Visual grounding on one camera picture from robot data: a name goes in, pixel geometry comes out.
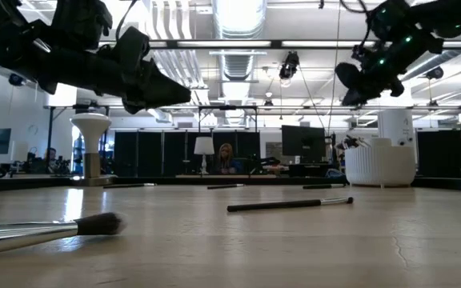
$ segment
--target ceiling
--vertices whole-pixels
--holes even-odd
[[[20,8],[24,16],[32,21],[41,19],[50,23],[54,15],[56,1],[32,1],[24,0]],[[110,12],[114,16],[114,27],[125,13],[129,1],[104,0]],[[355,1],[347,1],[356,6]],[[366,0],[368,9],[374,8],[382,1]],[[352,14],[339,9],[339,1],[326,0],[324,9],[318,9],[319,1],[295,1],[295,0],[268,0],[266,21],[261,38],[263,39],[313,39],[313,40],[360,40],[366,32],[365,18],[363,14]],[[130,13],[126,19],[129,25],[136,25],[142,21],[142,15],[138,9]],[[214,23],[210,0],[190,1],[190,30],[196,39],[214,38]],[[114,33],[103,40],[113,40]],[[210,50],[196,50],[196,58],[200,67],[203,81],[209,89],[208,98],[212,104],[223,104],[222,100],[222,76],[218,68],[218,57],[209,55]],[[287,55],[287,50],[264,50],[266,55],[255,57],[250,91],[247,98],[242,100],[243,105],[259,105],[264,103],[265,93],[270,91],[276,106],[310,106],[309,94],[315,103],[320,106],[339,105],[339,99],[346,93],[345,87],[337,79],[334,82],[333,69],[337,63],[352,62],[350,50],[300,50],[299,71],[292,79],[289,87],[281,89],[279,78],[275,77],[279,64]],[[424,55],[410,68],[429,59],[432,55]],[[405,87],[411,91],[414,104],[424,106],[430,101],[430,96],[439,98],[442,95],[453,95],[461,91],[461,55],[454,58],[441,67],[445,76],[438,81],[432,81],[431,85],[426,79],[413,79],[405,82]],[[89,91],[85,92],[87,98],[93,97]],[[118,105],[118,99],[105,97],[101,102]],[[382,104],[371,101],[371,105]],[[449,98],[441,105],[460,106],[461,95]],[[459,110],[448,110],[439,114],[441,118],[456,116]],[[278,110],[264,111],[265,114],[278,114]],[[314,114],[313,110],[283,110],[283,114]],[[356,111],[335,111],[336,114],[361,114]],[[415,111],[415,114],[425,115],[427,111]]]

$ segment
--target makeup brush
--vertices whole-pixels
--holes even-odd
[[[81,235],[116,235],[126,227],[122,216],[104,213],[68,222],[0,225],[0,252]]]

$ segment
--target white wall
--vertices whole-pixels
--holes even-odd
[[[46,94],[29,87],[13,87],[0,75],[0,129],[11,128],[12,141],[26,141],[28,147],[37,148],[37,156],[43,157],[47,148],[49,110],[44,109]],[[66,110],[54,121],[51,146],[58,155],[70,158],[72,137],[69,117],[74,111]],[[10,154],[0,154],[0,162],[10,162]]]

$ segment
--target ceiling duct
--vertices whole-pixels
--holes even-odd
[[[212,0],[214,29],[218,39],[260,38],[266,19],[267,0]],[[251,50],[241,50],[244,54]],[[254,66],[252,55],[220,56],[223,80],[245,81]],[[244,99],[250,83],[223,83],[222,92],[227,98]]]
[[[417,77],[421,74],[424,74],[428,72],[429,70],[432,70],[436,68],[439,65],[444,64],[445,62],[456,58],[461,55],[461,50],[447,50],[444,51],[441,55],[436,55],[433,56],[432,58],[426,60],[425,62],[417,65],[416,67],[410,69],[408,72],[406,72],[402,77],[401,81],[407,81],[410,80],[414,77]]]

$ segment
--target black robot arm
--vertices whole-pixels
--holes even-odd
[[[366,16],[368,29],[379,40],[370,49],[362,44],[354,47],[352,58],[360,62],[361,70],[350,63],[339,63],[335,68],[348,88],[344,106],[363,105],[384,90],[398,97],[404,92],[398,75],[406,73],[408,66],[427,51],[441,54],[443,38],[461,35],[461,0],[412,7],[404,0],[387,0]]]
[[[190,101],[190,90],[163,75],[143,58],[149,38],[134,27],[114,47],[100,49],[112,18],[99,0],[58,0],[50,26],[28,22],[19,0],[0,0],[0,66],[37,82],[54,94],[58,83],[122,98],[132,114]]]

